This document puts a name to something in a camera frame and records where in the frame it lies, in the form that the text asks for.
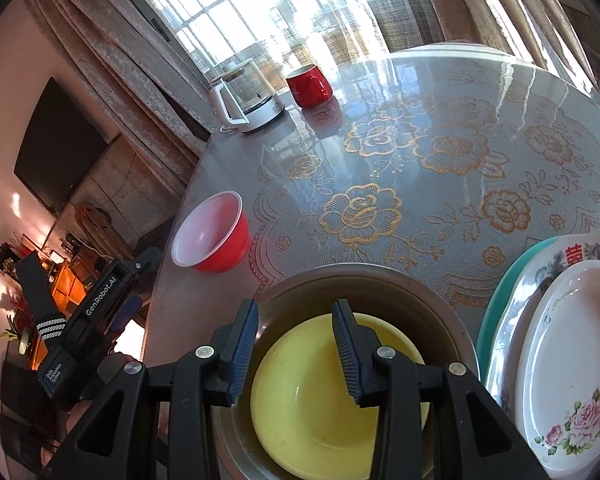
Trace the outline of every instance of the white plate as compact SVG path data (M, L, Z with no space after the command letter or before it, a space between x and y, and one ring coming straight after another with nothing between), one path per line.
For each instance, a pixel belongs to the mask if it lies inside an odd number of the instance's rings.
M600 261L565 270L542 297L520 356L515 414L551 478L600 455Z
M531 318L551 282L581 260L600 260L600 235L559 237L526 264L513 287L493 337L484 378L485 388L511 420L515 420L513 407L520 352Z

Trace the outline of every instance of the pink wall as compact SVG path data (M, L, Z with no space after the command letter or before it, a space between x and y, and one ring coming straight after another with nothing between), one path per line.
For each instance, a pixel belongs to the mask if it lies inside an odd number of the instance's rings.
M24 1L13 0L0 17L0 244L14 232L18 238L26 233L41 244L53 222L13 174L29 118L50 77L69 92L107 140L116 135L115 124L38 31ZM0 294L4 289L0 278ZM0 332L5 327L5 311L0 309ZM0 339L0 365L5 350L6 342ZM1 446L0 470L8 478Z

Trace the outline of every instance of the bolt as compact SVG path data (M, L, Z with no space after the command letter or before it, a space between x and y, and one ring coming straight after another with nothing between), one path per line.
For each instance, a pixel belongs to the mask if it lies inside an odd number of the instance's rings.
M449 365L449 371L453 375L462 376L466 373L466 367L462 363L451 363Z
M201 359L209 359L216 351L212 346L204 345L196 348L196 355Z
M125 374L127 375L135 375L140 370L142 370L142 363L138 361L131 361L125 365Z
M393 359L395 357L395 350L390 346L381 346L378 350L376 350L378 357L382 359Z

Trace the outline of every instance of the metal pot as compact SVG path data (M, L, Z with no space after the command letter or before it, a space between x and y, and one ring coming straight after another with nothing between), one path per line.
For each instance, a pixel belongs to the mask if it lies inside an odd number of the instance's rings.
M298 274L258 298L260 326L251 366L238 404L216 408L218 455L234 480L298 480L264 451L251 422L251 385L264 355L296 325L331 312L346 298L354 312L371 314L400 329L424 362L442 366L463 362L478 376L474 345L448 304L422 283L401 272L368 264L335 264ZM434 427L429 415L423 431L423 478L433 469Z

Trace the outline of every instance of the electric kettle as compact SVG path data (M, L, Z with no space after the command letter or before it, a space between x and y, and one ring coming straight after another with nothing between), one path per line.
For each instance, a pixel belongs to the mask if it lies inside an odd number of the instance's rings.
M211 102L224 126L246 133L264 126L285 109L253 59L229 63L213 79Z

